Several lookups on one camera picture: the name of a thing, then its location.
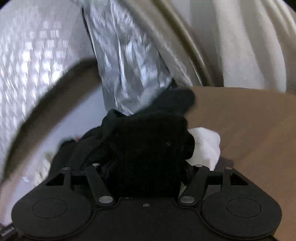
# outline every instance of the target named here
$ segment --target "white fabric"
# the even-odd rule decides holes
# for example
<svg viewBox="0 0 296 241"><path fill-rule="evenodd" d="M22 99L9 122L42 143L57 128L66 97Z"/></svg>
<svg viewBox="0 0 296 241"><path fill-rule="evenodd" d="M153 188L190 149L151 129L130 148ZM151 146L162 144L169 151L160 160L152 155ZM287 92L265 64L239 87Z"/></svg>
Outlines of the white fabric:
<svg viewBox="0 0 296 241"><path fill-rule="evenodd" d="M203 127L188 131L194 137L195 147L192 157L187 162L192 166L198 164L207 166L213 171L221 153L219 147L220 135Z"/></svg>
<svg viewBox="0 0 296 241"><path fill-rule="evenodd" d="M38 166L34 174L34 180L33 180L34 187L38 186L47 178L51 164L52 164L53 156L54 155L52 154L49 156L48 153L46 153L40 166Z"/></svg>
<svg viewBox="0 0 296 241"><path fill-rule="evenodd" d="M296 93L296 13L283 0L171 0L224 86Z"/></svg>

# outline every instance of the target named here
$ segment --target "black cloth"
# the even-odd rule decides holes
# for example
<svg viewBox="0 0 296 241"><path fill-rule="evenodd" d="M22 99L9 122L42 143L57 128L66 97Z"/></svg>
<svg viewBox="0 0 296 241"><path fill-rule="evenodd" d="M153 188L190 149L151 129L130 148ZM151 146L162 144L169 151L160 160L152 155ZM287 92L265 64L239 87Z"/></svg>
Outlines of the black cloth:
<svg viewBox="0 0 296 241"><path fill-rule="evenodd" d="M284 0L294 11L296 11L296 1L295 0Z"/></svg>
<svg viewBox="0 0 296 241"><path fill-rule="evenodd" d="M50 175L100 163L100 176L117 198L177 197L182 166L194 151L183 116L193 103L191 90L173 89L134 115L110 110L100 127L61 145Z"/></svg>

